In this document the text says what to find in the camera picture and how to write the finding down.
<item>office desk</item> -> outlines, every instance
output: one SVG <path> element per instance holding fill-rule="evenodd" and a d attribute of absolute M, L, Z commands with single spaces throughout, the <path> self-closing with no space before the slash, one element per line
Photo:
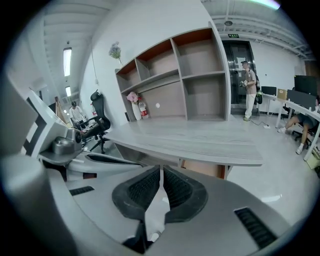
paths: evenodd
<path fill-rule="evenodd" d="M 265 100 L 265 99 L 268 100 L 267 107 L 266 107 L 266 114 L 269 115 L 269 112 L 270 112 L 270 101 L 276 101 L 277 100 L 277 96 L 262 93 L 262 99 L 263 100 Z"/>
<path fill-rule="evenodd" d="M 188 160 L 229 166 L 229 169 L 263 164 L 256 145 L 233 116 L 229 121 L 149 118 L 128 122 L 105 137 L 118 145 L 171 163 Z"/>
<path fill-rule="evenodd" d="M 303 106 L 300 106 L 292 101 L 288 101 L 288 100 L 278 100 L 280 102 L 279 104 L 279 114 L 278 114 L 278 118 L 276 120 L 276 124 L 275 124 L 275 128 L 278 128 L 279 126 L 279 122 L 280 122 L 280 119 L 281 119 L 281 113 L 282 113 L 282 109 L 283 109 L 283 106 L 286 104 L 286 106 L 288 108 L 291 108 L 290 109 L 290 112 L 289 112 L 289 117 L 288 119 L 291 118 L 291 115 L 292 115 L 292 110 L 295 110 L 295 111 L 298 111 L 299 113 L 301 114 L 304 114 L 304 115 L 308 115 L 309 117 L 312 117 L 314 118 L 315 120 L 317 120 L 318 122 L 320 122 L 320 114 L 318 112 L 315 112 L 315 111 L 311 111 L 309 109 L 306 109 L 305 107 Z M 314 136 L 314 139 L 311 143 L 311 146 L 309 147 L 308 149 L 308 152 L 306 153 L 305 157 L 304 157 L 304 160 L 307 161 L 308 158 L 310 157 L 311 155 L 311 152 L 312 150 L 314 149 L 314 147 L 316 146 L 316 143 L 318 141 L 318 138 L 319 138 L 319 134 L 320 134 L 320 125 L 315 133 L 315 136 Z"/>

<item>cable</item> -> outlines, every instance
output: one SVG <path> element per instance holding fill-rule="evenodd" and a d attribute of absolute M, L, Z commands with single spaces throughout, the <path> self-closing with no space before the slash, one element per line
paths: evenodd
<path fill-rule="evenodd" d="M 258 123 L 255 123 L 254 121 L 250 120 L 252 123 L 254 123 L 256 126 L 259 126 L 261 124 L 265 124 L 266 126 L 270 126 L 269 124 L 265 123 L 264 121 L 261 121 L 259 124 Z"/>
<path fill-rule="evenodd" d="M 94 76 L 95 76 L 95 79 L 97 79 L 95 62 L 94 62 L 94 54 L 93 54 L 93 50 L 92 50 L 92 38 L 91 38 L 91 44 L 90 44 L 90 45 L 91 45 L 91 57 L 92 57 L 92 64 L 93 64 Z"/>
<path fill-rule="evenodd" d="M 256 126 L 259 126 L 259 125 L 261 125 L 261 124 L 265 124 L 266 126 L 269 126 L 269 124 L 267 124 L 267 123 L 265 123 L 265 122 L 263 122 L 263 121 L 261 121 L 259 124 L 257 124 L 257 123 L 255 123 L 254 121 L 252 121 L 252 120 L 250 120 L 252 123 L 254 123 Z"/>

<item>pink flower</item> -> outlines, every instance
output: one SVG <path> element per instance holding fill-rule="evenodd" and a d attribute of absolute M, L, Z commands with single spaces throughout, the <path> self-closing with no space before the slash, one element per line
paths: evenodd
<path fill-rule="evenodd" d="M 130 102 L 133 102 L 133 103 L 137 103 L 138 102 L 138 95 L 132 91 L 128 94 L 128 96 L 126 97 L 126 99 Z"/>

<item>elevator door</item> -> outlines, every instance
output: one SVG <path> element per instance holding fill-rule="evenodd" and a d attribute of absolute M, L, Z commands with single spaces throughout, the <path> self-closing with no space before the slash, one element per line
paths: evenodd
<path fill-rule="evenodd" d="M 228 60 L 231 81 L 231 104 L 246 104 L 246 89 L 239 87 L 240 81 L 244 80 L 244 71 L 241 62 L 247 61 L 254 71 L 254 59 L 247 41 L 222 41 L 226 58 Z"/>

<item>chair headrest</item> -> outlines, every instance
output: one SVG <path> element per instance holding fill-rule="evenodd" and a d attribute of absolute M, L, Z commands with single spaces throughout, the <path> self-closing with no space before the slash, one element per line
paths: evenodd
<path fill-rule="evenodd" d="M 101 96 L 100 93 L 98 92 L 98 90 L 96 90 L 96 91 L 91 95 L 90 100 L 95 101 L 95 100 L 99 99 L 100 96 Z"/>

